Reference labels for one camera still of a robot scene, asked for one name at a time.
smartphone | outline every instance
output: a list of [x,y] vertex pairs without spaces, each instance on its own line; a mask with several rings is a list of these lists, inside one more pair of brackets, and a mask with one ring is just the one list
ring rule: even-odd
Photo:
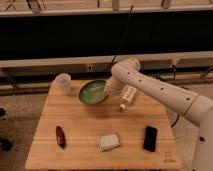
[[145,150],[155,152],[156,150],[156,139],[157,139],[157,128],[146,126],[145,138],[143,148]]

white bottle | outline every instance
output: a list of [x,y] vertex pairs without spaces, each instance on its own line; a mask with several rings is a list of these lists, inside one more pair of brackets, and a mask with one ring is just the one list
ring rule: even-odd
[[127,91],[122,96],[120,110],[124,110],[127,105],[131,104],[136,92],[137,92],[137,89],[135,87],[132,87],[132,86],[128,87]]

gray floor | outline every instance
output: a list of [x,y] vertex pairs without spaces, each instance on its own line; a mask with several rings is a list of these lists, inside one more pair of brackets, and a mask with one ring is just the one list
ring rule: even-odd
[[[213,84],[186,86],[213,98]],[[10,152],[0,149],[0,171],[24,171],[24,164],[46,95],[0,97],[0,106],[7,115],[0,118],[0,137],[14,142]],[[171,122],[176,115],[169,114]],[[198,129],[184,118],[173,128],[177,147],[183,163],[181,171],[189,171]]]

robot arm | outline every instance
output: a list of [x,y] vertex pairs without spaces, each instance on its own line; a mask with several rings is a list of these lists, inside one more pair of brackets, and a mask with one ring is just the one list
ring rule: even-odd
[[147,77],[139,73],[138,70],[140,70],[140,63],[135,58],[115,64],[111,70],[112,77],[107,81],[106,91],[111,95],[119,95],[125,84],[129,84],[200,127],[193,171],[212,171],[213,100]]

white sponge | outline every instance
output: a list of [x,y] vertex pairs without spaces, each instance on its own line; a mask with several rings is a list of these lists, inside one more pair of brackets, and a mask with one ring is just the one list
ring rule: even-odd
[[116,133],[104,135],[100,137],[99,145],[101,151],[111,150],[113,148],[120,146],[119,137]]

